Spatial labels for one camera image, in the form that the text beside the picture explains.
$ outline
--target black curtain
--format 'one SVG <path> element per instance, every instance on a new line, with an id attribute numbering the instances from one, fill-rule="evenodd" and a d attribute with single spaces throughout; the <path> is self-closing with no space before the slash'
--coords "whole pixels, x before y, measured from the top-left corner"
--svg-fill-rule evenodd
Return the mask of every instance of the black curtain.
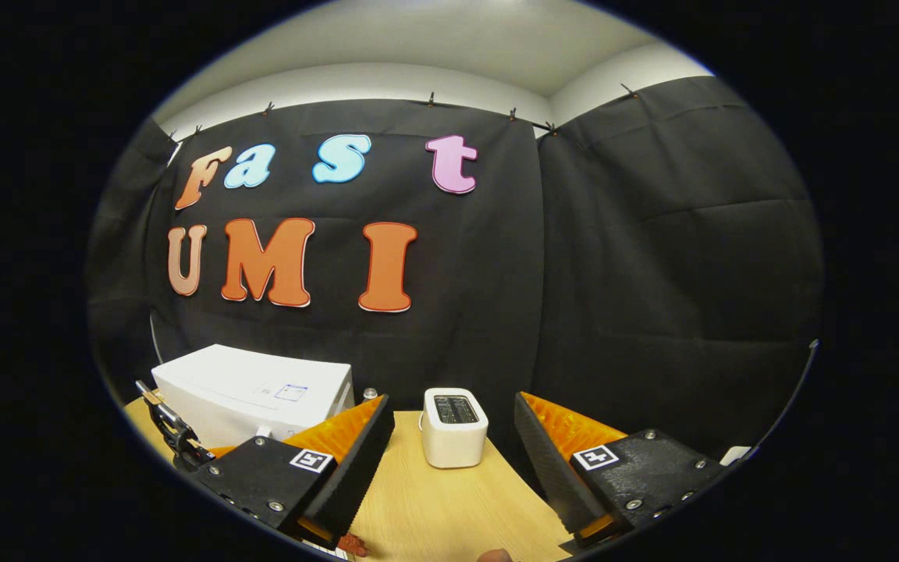
<path id="1" fill-rule="evenodd" d="M 345 183 L 318 183 L 318 147 L 340 134 L 367 135 L 364 169 Z M 477 181 L 464 195 L 432 180 L 429 140 L 461 135 L 477 149 L 463 175 Z M 268 143 L 270 175 L 256 187 L 227 189 L 225 175 L 243 150 Z M 192 206 L 176 211 L 193 162 L 225 146 L 232 156 Z M 279 108 L 203 129 L 186 139 L 157 189 L 147 235 L 147 283 L 162 359 L 220 343 L 302 359 L 350 363 L 357 392 L 377 388 L 397 410 L 421 409 L 425 389 L 464 387 L 488 413 L 489 437 L 517 463 L 521 446 L 511 423 L 511 397 L 531 386 L 543 279 L 543 210 L 531 124 L 492 112 L 428 107 L 393 100 L 322 102 Z M 227 268 L 228 221 L 252 219 L 261 244 L 281 221 L 314 221 L 304 253 L 304 308 L 267 298 L 221 296 Z M 357 299 L 370 264 L 367 224 L 413 226 L 404 292 L 410 310 L 368 312 Z M 200 285 L 172 291 L 167 260 L 170 228 L 208 228 Z M 189 270 L 189 239 L 182 272 Z"/>
<path id="2" fill-rule="evenodd" d="M 532 391 L 720 458 L 794 391 L 823 290 L 784 147 L 715 77 L 651 86 L 539 140 L 545 291 Z"/>
<path id="3" fill-rule="evenodd" d="M 143 267 L 145 238 L 156 186 L 175 149 L 169 135 L 147 119 L 117 160 L 89 233 L 89 338 L 103 377 L 125 402 L 135 397 L 134 381 L 152 380 L 158 363 Z"/>
<path id="4" fill-rule="evenodd" d="M 784 147 L 714 77 L 625 96 L 538 141 L 531 124 L 394 100 L 279 108 L 171 141 L 149 123 L 118 164 L 89 264 L 98 356 L 124 401 L 135 378 L 207 345 L 353 365 L 357 392 L 420 409 L 435 386 L 470 389 L 489 437 L 538 492 L 511 420 L 518 390 L 625 432 L 657 428 L 706 455 L 753 445 L 796 387 L 816 337 L 823 284 L 813 207 Z M 318 147 L 367 135 L 361 174 L 318 183 Z M 429 140 L 461 135 L 477 180 L 432 181 Z M 247 148 L 269 143 L 270 176 L 227 189 Z M 197 158 L 225 146 L 183 210 Z M 221 296 L 228 221 L 264 246 L 286 218 L 314 221 L 304 254 L 311 305 Z M 372 222 L 413 226 L 407 312 L 360 309 Z M 168 278 L 168 231 L 203 224 L 200 284 Z M 189 269 L 189 239 L 181 270 Z M 161 359 L 155 354 L 157 347 Z"/>

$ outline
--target white wall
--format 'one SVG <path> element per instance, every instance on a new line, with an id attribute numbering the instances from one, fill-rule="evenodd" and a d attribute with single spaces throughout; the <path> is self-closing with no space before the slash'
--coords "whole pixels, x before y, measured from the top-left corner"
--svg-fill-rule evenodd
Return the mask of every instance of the white wall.
<path id="1" fill-rule="evenodd" d="M 667 43 L 651 43 L 595 65 L 550 96 L 550 112 L 567 123 L 589 110 L 627 95 L 631 90 L 686 78 L 712 76 L 709 70 Z"/>
<path id="2" fill-rule="evenodd" d="M 474 107 L 503 115 L 517 108 L 518 118 L 535 123 L 563 124 L 588 110 L 625 95 L 620 86 L 639 90 L 688 76 L 710 72 L 685 54 L 652 43 L 621 53 L 589 69 L 550 99 L 481 76 L 431 66 L 385 63 L 335 64 L 304 68 L 257 78 L 229 88 L 159 123 L 175 138 L 263 111 L 272 101 L 286 107 L 347 99 L 410 99 L 427 101 L 435 92 L 438 103 Z M 535 129 L 536 136 L 545 131 Z"/>
<path id="3" fill-rule="evenodd" d="M 303 68 L 257 78 L 210 96 L 159 123 L 175 138 L 192 134 L 197 125 L 210 128 L 263 111 L 272 101 L 286 107 L 347 99 L 407 99 L 475 107 L 542 123 L 549 120 L 549 101 L 528 90 L 464 72 L 411 64 L 354 63 Z"/>

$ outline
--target light blue letter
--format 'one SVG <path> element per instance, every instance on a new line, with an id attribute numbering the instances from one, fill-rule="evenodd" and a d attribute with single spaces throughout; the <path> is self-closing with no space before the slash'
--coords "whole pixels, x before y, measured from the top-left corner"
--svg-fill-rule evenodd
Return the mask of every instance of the light blue letter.
<path id="1" fill-rule="evenodd" d="M 353 179 L 367 160 L 363 157 L 370 152 L 370 137 L 365 135 L 336 135 L 322 142 L 318 157 L 322 162 L 314 164 L 311 175 L 318 183 L 342 183 Z"/>
<path id="2" fill-rule="evenodd" d="M 275 154 L 275 146 L 259 144 L 238 155 L 238 165 L 224 177 L 224 187 L 235 189 L 245 185 L 254 187 L 268 178 L 268 161 Z"/>

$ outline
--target wooden table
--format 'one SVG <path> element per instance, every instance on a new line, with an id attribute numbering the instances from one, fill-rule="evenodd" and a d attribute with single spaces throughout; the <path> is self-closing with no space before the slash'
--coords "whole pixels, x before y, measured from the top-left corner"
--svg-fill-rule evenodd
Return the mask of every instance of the wooden table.
<path id="1" fill-rule="evenodd" d="M 171 463 L 172 451 L 152 425 L 143 399 L 125 410 Z M 568 558 L 559 545 L 571 534 L 492 442 L 485 439 L 478 466 L 434 468 L 422 452 L 418 414 L 395 412 L 388 449 L 350 527 L 370 548 L 364 561 L 475 562 L 495 548 L 509 551 L 515 562 Z"/>

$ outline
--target black backdrop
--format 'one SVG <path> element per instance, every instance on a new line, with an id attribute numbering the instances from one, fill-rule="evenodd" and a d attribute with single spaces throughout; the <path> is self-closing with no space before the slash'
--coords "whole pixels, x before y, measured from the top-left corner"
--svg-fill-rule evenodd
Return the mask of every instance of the black backdrop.
<path id="1" fill-rule="evenodd" d="M 343 133 L 371 138 L 363 171 L 315 182 L 318 146 Z M 450 134 L 478 150 L 464 163 L 478 185 L 464 195 L 432 182 L 425 142 Z M 806 189 L 768 127 L 715 77 L 642 89 L 538 142 L 531 124 L 503 115 L 396 100 L 228 121 L 186 138 L 167 169 L 163 136 L 152 122 L 139 132 L 90 246 L 100 260 L 88 271 L 93 327 L 124 402 L 158 363 L 149 338 L 164 361 L 219 343 L 351 363 L 357 391 L 378 388 L 402 410 L 421 409 L 427 388 L 464 387 L 492 420 L 489 438 L 541 492 L 511 423 L 518 390 L 720 458 L 763 437 L 818 335 L 823 266 Z M 237 155 L 263 143 L 275 147 L 268 179 L 222 187 Z M 193 163 L 225 146 L 232 157 L 200 199 L 175 210 Z M 127 212 L 147 219 L 114 218 Z M 224 225 L 253 220 L 265 246 L 292 217 L 315 224 L 310 305 L 222 298 Z M 406 312 L 357 306 L 363 227 L 381 221 L 418 231 Z M 168 281 L 167 233 L 197 224 L 208 228 L 199 288 L 184 297 Z"/>
<path id="2" fill-rule="evenodd" d="M 149 456 L 80 337 L 86 238 L 115 155 L 197 68 L 286 15 L 201 4 L 51 25 L 0 13 L 0 148 L 23 149 L 18 165 L 0 150 L 0 559 L 284 555 Z M 899 3 L 624 10 L 727 78 L 792 150 L 819 205 L 828 306 L 815 367 L 764 451 L 602 558 L 899 553 Z"/>

